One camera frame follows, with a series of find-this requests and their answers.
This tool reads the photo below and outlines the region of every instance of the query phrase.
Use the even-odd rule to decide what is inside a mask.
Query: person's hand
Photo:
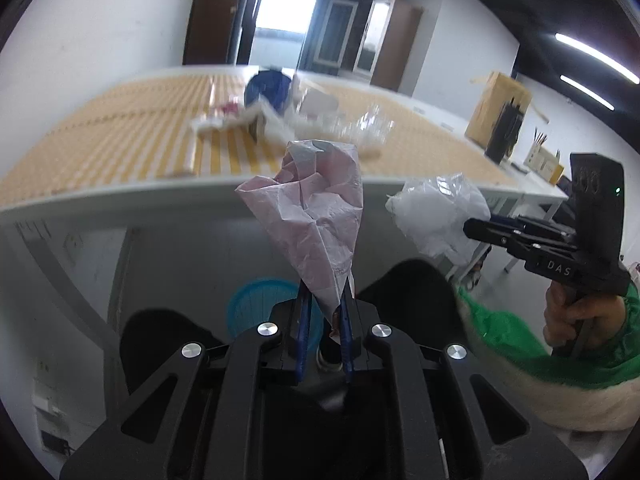
[[[573,323],[593,317],[593,329],[585,348],[599,348],[618,333],[626,319],[625,302],[619,296],[590,294],[569,306],[565,302],[566,293],[562,285],[551,282],[546,291],[546,325],[543,329],[549,346],[563,346],[575,339],[577,334]]]

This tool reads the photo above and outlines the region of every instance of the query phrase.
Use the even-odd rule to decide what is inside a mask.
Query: fluorescent tube light
[[[585,88],[580,83],[577,83],[573,79],[569,79],[567,76],[564,76],[564,75],[561,75],[560,79],[562,79],[562,81],[564,81],[565,83],[569,83],[571,86],[575,86],[578,90],[583,91],[589,97],[596,99],[597,102],[599,102],[602,105],[605,105],[609,110],[613,110],[613,106],[609,102],[605,101],[602,97],[592,92],[588,88]]]
[[[617,61],[613,61],[609,56],[605,56],[603,53],[601,53],[600,51],[597,51],[593,47],[590,47],[589,45],[581,43],[578,40],[574,40],[574,38],[569,38],[564,34],[556,34],[556,40],[561,41],[562,43],[572,46],[574,48],[577,48],[578,50],[581,50],[585,54],[589,54],[590,56],[593,56],[595,59],[600,60],[601,62],[612,67],[612,69],[620,72],[624,77],[629,79],[629,81],[632,81],[636,84],[640,83],[640,78],[638,78],[636,74],[631,72],[631,70],[623,67]]]

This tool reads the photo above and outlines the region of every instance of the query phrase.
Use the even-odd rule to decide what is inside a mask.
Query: silver screw
[[[202,347],[198,343],[187,343],[182,347],[182,355],[191,358],[198,357],[202,352]]]
[[[273,335],[278,331],[278,326],[275,323],[267,321],[258,325],[258,334],[260,335]]]
[[[391,327],[378,323],[371,327],[371,333],[376,337],[389,337],[391,335]]]
[[[462,345],[451,345],[447,348],[447,354],[452,359],[464,359],[466,357],[466,349]]]

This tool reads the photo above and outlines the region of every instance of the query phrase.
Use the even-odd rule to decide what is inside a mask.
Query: striped tablecloth
[[[191,119],[242,94],[240,76],[185,75],[121,84],[57,125],[0,182],[0,207],[75,190],[179,176],[275,174],[284,149],[254,143],[245,128],[195,137]],[[347,117],[372,104],[395,123],[378,156],[361,158],[364,175],[424,177],[463,171],[475,182],[513,182],[481,153],[385,96],[342,86]]]

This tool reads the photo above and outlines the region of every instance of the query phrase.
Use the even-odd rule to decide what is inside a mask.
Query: blue container
[[[235,339],[245,330],[268,321],[276,303],[292,300],[298,295],[298,286],[275,278],[262,278],[247,283],[231,298],[226,308],[226,328]],[[308,349],[315,349],[322,337],[324,317],[314,298],[309,323]]]
[[[259,95],[263,95],[277,113],[282,113],[290,85],[291,78],[279,70],[261,70],[244,88],[244,106],[249,106]]]

